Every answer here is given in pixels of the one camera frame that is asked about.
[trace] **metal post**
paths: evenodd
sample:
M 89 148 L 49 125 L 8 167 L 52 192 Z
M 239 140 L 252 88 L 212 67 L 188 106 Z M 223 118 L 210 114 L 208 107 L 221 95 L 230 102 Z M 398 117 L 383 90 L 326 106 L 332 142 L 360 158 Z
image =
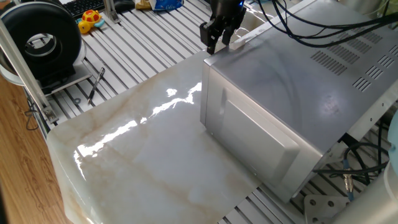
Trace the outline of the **metal post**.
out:
M 120 22 L 118 14 L 114 8 L 113 0 L 104 0 L 105 6 L 105 14 L 108 18 L 110 18 L 114 23 Z
M 22 54 L 19 52 L 14 40 L 12 39 L 7 27 L 4 25 L 0 19 L 0 47 L 4 54 L 6 54 L 11 65 L 14 67 L 15 71 L 21 78 L 22 82 L 27 88 L 29 95 L 36 102 L 37 107 L 45 117 L 54 123 L 58 120 L 57 115 L 51 108 L 49 101 L 45 97 L 42 89 L 39 87 L 35 77 L 33 76 L 31 70 L 27 66 Z

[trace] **keyboard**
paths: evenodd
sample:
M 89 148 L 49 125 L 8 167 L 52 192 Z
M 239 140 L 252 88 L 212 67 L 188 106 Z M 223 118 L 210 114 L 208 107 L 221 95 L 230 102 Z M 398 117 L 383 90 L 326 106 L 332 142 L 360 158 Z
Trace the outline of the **keyboard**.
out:
M 104 9 L 103 0 L 74 0 L 62 5 L 74 19 L 81 19 L 83 13 L 87 10 Z

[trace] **ventilation slot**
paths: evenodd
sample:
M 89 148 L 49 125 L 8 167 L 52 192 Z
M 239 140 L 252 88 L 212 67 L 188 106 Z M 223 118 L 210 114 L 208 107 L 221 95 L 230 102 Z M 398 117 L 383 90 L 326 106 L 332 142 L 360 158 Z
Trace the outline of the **ventilation slot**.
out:
M 359 59 L 359 56 L 350 52 L 349 50 L 345 49 L 345 47 L 342 47 L 340 45 L 334 45 L 332 47 L 328 47 L 327 49 L 350 64 L 353 64 Z
M 316 54 L 312 55 L 311 58 L 336 75 L 342 74 L 343 71 L 347 69 L 344 65 L 340 64 L 335 59 L 327 56 L 327 54 L 321 51 L 318 51 Z
M 356 82 L 354 82 L 353 87 L 361 92 L 364 92 L 367 88 L 369 88 L 369 86 L 371 86 L 371 84 L 371 82 L 361 77 Z
M 382 66 L 388 68 L 394 63 L 394 59 L 392 59 L 392 58 L 388 57 L 387 55 L 385 55 L 382 58 L 380 58 L 378 63 L 381 64 Z
M 372 66 L 367 72 L 367 75 L 373 79 L 379 78 L 381 74 L 383 74 L 383 71 L 380 68 L 377 68 L 376 66 Z
M 391 48 L 390 53 L 398 57 L 398 45 L 395 45 L 393 48 Z
M 347 37 L 349 37 L 350 35 L 347 33 L 342 33 L 338 36 L 338 38 L 340 40 L 345 39 Z M 347 44 L 356 49 L 357 51 L 361 52 L 362 54 L 365 54 L 369 49 L 371 49 L 372 47 L 369 46 L 368 44 L 365 44 L 364 42 L 358 40 L 358 39 L 353 39 L 353 40 L 349 40 L 347 41 Z
M 362 32 L 364 30 L 365 29 L 363 27 L 353 29 L 353 31 L 355 33 L 359 33 L 359 32 Z M 368 40 L 368 41 L 370 41 L 370 42 L 372 42 L 374 44 L 377 44 L 381 39 L 383 39 L 381 36 L 379 36 L 379 35 L 377 35 L 377 34 L 375 34 L 373 32 L 368 32 L 368 33 L 362 35 L 361 37 L 365 38 L 366 40 Z

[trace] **toy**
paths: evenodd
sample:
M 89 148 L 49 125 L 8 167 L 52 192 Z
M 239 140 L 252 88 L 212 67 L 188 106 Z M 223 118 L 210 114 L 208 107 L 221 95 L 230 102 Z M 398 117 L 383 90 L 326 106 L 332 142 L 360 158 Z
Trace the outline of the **toy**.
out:
M 81 19 L 78 19 L 78 27 L 82 34 L 86 34 L 92 27 L 101 27 L 104 25 L 105 20 L 98 11 L 87 10 Z

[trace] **white marble surface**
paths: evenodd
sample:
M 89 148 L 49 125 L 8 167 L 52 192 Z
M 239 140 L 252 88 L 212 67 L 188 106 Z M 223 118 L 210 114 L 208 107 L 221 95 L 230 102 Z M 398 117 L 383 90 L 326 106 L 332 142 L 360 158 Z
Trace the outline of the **white marble surface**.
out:
M 74 223 L 216 223 L 260 182 L 199 122 L 200 52 L 47 138 Z

